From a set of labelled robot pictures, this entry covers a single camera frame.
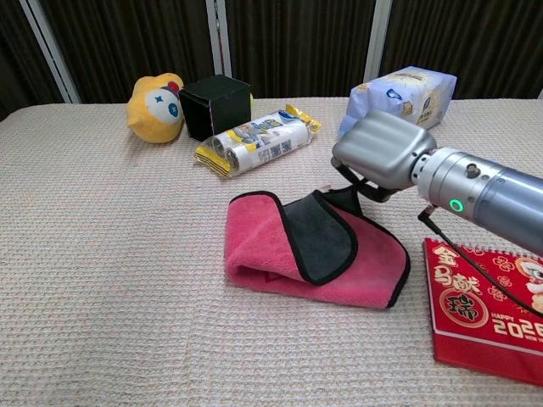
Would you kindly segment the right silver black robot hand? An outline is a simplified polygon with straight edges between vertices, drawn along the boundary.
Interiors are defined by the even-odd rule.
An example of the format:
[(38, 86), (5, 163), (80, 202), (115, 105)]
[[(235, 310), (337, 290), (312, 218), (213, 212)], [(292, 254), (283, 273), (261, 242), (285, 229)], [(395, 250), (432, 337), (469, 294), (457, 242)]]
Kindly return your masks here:
[(361, 195), (384, 203), (415, 185), (416, 165), (436, 148), (429, 131), (372, 110), (334, 144), (331, 165)]

